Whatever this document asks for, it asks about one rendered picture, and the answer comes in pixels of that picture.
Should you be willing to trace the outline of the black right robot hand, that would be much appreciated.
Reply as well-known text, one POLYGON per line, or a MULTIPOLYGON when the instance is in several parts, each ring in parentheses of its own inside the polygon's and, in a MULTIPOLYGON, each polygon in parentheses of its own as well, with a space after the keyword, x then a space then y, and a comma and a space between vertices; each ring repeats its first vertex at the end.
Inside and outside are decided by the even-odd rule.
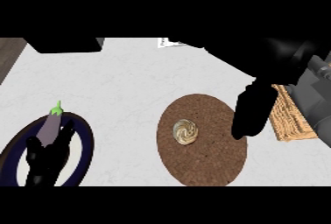
POLYGON ((276 85, 295 85, 314 56, 331 53, 331 40, 323 38, 180 37, 169 42, 202 48, 218 60, 254 77, 237 95, 231 119, 231 137, 254 137, 263 130, 271 112, 276 85))

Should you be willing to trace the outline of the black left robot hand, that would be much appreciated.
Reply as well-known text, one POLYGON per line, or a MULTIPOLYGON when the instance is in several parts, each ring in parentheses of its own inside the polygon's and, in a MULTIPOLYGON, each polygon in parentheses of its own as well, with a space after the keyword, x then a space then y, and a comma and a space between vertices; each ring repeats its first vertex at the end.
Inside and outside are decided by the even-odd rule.
POLYGON ((69 120, 57 133, 56 140, 45 147, 35 136, 25 140, 25 161, 29 171, 25 178, 26 187, 51 187, 69 156, 69 142, 75 134, 73 121, 69 120))

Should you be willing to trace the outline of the tan wicker basket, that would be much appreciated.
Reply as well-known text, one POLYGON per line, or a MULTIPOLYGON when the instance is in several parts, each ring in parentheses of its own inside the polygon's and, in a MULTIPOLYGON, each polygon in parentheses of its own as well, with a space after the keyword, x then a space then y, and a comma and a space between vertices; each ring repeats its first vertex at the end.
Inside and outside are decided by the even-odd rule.
POLYGON ((273 126, 276 140, 289 142, 294 140, 314 139, 316 133, 307 124, 285 87, 274 84, 271 87, 277 92, 277 97, 268 120, 273 126))

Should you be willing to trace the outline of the round brown cork placemat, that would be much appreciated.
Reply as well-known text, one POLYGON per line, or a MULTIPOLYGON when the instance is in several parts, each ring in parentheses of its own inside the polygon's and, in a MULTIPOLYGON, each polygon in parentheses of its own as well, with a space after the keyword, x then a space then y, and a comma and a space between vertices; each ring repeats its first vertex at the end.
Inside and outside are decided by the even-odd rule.
POLYGON ((189 94, 165 108, 159 117, 156 144, 169 175, 186 186, 226 186, 239 175, 246 159, 246 139, 231 136, 233 110, 206 94, 189 94), (197 126, 196 140, 181 145, 172 137, 180 119, 197 126))

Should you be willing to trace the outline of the dark blue rimmed plate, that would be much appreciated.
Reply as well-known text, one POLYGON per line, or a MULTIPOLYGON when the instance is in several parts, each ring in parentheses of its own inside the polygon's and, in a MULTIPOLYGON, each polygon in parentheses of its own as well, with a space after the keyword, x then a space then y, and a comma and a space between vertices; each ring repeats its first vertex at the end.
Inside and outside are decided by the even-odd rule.
MULTIPOLYGON (((0 153, 0 186, 23 186, 26 183, 26 138, 32 136, 45 121, 33 120, 16 133, 0 153)), ((94 150, 94 137, 87 121, 73 113, 62 114, 60 126, 73 121, 75 134, 69 142, 69 157, 57 176, 56 186, 78 186, 87 174, 94 150)))

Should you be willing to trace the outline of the purple eggplant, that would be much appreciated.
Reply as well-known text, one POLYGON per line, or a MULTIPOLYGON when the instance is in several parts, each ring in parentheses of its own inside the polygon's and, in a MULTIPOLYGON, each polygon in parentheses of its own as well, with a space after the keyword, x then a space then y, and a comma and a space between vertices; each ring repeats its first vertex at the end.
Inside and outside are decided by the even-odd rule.
POLYGON ((45 122, 35 135, 42 147, 50 145, 57 138, 62 113, 63 113, 63 109, 60 108, 60 101, 57 101, 56 106, 50 109, 48 115, 45 117, 45 122))

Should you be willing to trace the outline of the white paper sheet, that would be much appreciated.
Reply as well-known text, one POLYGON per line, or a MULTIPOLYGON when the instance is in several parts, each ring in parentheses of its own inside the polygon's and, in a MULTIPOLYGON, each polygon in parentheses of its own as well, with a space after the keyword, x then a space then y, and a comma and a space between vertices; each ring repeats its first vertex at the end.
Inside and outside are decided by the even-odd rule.
POLYGON ((158 48, 184 46, 181 42, 171 42, 166 38, 158 38, 158 48))

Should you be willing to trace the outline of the black appliance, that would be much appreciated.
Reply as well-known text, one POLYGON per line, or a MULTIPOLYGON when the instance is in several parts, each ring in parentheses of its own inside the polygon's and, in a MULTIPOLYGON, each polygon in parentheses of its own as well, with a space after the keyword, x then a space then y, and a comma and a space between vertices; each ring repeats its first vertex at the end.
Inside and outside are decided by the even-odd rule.
POLYGON ((103 38, 25 38, 39 53, 93 53, 101 50, 103 38))

